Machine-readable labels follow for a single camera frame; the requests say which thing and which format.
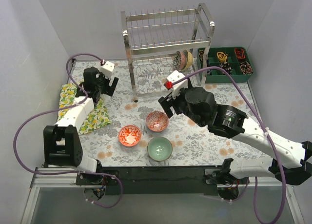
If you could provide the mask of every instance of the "white wall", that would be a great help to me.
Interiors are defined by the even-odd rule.
[[[68,57],[39,0],[0,0],[0,223],[20,223],[32,174],[13,154],[13,136],[35,113],[56,108]],[[18,152],[31,167],[43,162],[43,128],[56,115],[26,125]]]
[[[250,48],[252,88],[266,125],[297,142],[312,141],[312,0],[275,0]],[[295,188],[312,223],[312,179]]]
[[[120,12],[197,7],[205,2],[216,24],[213,46],[248,47],[273,0],[40,0],[69,55],[85,51],[125,59]]]

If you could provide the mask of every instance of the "dish towel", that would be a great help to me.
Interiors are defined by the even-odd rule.
[[[59,107],[63,108],[70,106],[74,103],[77,87],[73,83],[65,84],[60,91]],[[58,112],[58,120],[62,119],[68,109],[64,109]],[[99,129],[105,125],[112,123],[109,120],[107,109],[104,106],[102,99],[99,100],[96,107],[90,112],[88,117],[84,120],[79,135],[89,133],[93,130]]]

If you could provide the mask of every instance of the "floral tablecloth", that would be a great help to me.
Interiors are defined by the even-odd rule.
[[[118,77],[119,82],[112,97],[102,96],[112,123],[79,136],[83,152],[99,159],[103,166],[220,165],[229,157],[255,159],[265,156],[249,145],[209,133],[207,128],[200,128],[182,114],[171,117],[169,126],[163,132],[150,131],[145,126],[145,119],[152,111],[163,111],[157,101],[162,95],[139,97],[139,101],[134,103],[127,61],[113,63],[113,77]],[[98,67],[99,62],[77,62],[73,70],[74,79],[81,81],[83,70],[91,66]],[[247,83],[238,86],[253,103]],[[217,103],[233,105],[253,117],[232,84],[206,84],[205,89],[214,93]],[[127,124],[135,124],[142,131],[141,141],[131,148],[122,146],[118,141],[119,130]],[[157,136],[169,139],[174,148],[171,157],[164,162],[156,162],[147,154],[148,141]]]

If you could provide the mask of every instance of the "metal dish rack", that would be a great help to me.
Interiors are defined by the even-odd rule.
[[[126,16],[121,12],[122,35],[125,43],[134,101],[138,96],[167,91],[163,86],[173,71],[173,56],[178,50],[204,47],[203,67],[207,66],[208,51],[215,23],[204,3],[197,8],[161,12],[141,12]],[[189,74],[196,70],[184,70]],[[198,85],[204,85],[206,72]]]

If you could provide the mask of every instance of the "green box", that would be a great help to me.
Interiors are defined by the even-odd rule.
[[[247,80],[251,77],[252,74],[242,74],[240,70],[240,63],[243,61],[239,61],[235,55],[235,48],[241,48],[245,52],[246,58],[243,61],[247,61],[254,71],[254,66],[250,63],[248,59],[246,49],[243,47],[211,47],[208,52],[208,67],[210,66],[218,66],[220,67],[220,62],[217,57],[217,52],[224,52],[228,55],[227,62],[230,63],[232,68],[231,77],[235,82],[247,82]],[[203,63],[199,59],[199,51],[204,50],[204,48],[199,48],[197,51],[197,66],[199,69],[202,69]],[[221,71],[211,70],[210,75],[207,75],[205,83],[229,83],[230,79],[223,75]]]

